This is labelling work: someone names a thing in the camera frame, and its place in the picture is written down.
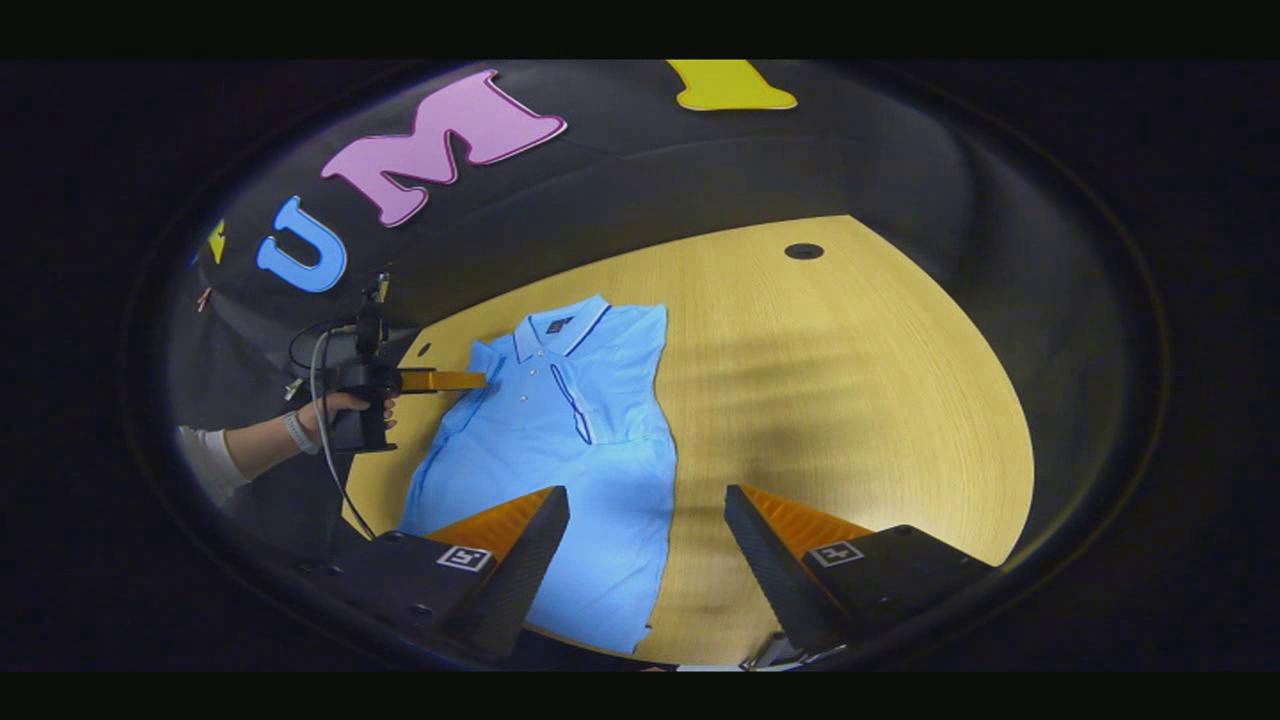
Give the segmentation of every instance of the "light blue polo shirt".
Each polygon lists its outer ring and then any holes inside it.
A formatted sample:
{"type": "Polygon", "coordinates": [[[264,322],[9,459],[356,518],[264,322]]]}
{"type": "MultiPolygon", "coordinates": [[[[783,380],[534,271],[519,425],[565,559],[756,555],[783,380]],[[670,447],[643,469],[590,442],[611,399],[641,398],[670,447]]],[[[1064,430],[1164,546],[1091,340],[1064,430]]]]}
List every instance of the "light blue polo shirt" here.
{"type": "Polygon", "coordinates": [[[564,486],[570,521],[526,621],[631,653],[667,562],[676,446],[654,396],[667,307],[599,295],[472,343],[467,391],[413,473],[401,530],[429,534],[564,486]]]}

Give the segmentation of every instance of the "human hand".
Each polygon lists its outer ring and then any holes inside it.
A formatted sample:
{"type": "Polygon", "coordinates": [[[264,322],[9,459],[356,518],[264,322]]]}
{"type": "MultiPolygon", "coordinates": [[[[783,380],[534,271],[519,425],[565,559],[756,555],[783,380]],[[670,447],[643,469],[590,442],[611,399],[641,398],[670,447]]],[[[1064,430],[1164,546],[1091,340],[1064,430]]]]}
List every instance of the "human hand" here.
{"type": "MultiPolygon", "coordinates": [[[[387,429],[396,427],[396,420],[392,419],[392,410],[396,407],[396,397],[388,397],[383,404],[383,418],[387,420],[387,429]]],[[[329,425],[333,425],[334,418],[338,416],[339,410],[367,410],[369,402],[364,401],[355,395],[347,392],[330,392],[325,398],[325,405],[329,409],[329,425]]],[[[316,419],[320,416],[317,405],[320,402],[307,402],[298,410],[298,424],[306,430],[307,436],[312,442],[320,445],[320,423],[316,419]]]]}

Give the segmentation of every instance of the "blue letter u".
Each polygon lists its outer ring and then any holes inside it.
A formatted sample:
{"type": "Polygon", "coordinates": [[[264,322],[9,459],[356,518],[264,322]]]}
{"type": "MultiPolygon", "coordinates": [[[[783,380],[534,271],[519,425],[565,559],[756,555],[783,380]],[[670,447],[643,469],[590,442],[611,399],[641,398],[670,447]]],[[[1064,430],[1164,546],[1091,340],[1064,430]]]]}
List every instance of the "blue letter u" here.
{"type": "Polygon", "coordinates": [[[329,228],[298,208],[297,196],[288,199],[275,214],[275,229],[289,229],[320,252],[320,261],[307,266],[298,263],[268,237],[257,249],[257,266],[270,270],[285,282],[307,292],[324,292],[333,287],[347,269],[347,249],[329,228]]]}

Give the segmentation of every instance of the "wristband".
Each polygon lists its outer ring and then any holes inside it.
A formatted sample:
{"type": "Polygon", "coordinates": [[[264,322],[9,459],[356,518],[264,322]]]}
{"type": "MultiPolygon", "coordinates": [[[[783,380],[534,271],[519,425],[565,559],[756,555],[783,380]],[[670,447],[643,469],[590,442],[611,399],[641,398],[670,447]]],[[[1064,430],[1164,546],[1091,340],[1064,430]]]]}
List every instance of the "wristband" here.
{"type": "Polygon", "coordinates": [[[294,410],[284,416],[284,427],[289,429],[289,434],[293,436],[293,442],[298,443],[298,450],[306,452],[307,455],[316,455],[320,452],[320,447],[311,442],[307,437],[306,430],[302,429],[302,423],[298,421],[298,411],[294,410]]]}

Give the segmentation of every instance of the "shirt sleeve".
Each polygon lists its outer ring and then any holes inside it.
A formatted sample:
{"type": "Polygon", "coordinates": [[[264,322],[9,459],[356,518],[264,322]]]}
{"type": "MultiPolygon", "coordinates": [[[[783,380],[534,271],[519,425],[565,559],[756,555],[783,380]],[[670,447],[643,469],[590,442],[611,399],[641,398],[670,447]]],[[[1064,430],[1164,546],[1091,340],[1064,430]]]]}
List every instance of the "shirt sleeve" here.
{"type": "Polygon", "coordinates": [[[221,507],[237,488],[248,484],[227,448],[227,430],[193,430],[182,425],[178,445],[214,505],[221,507]]]}

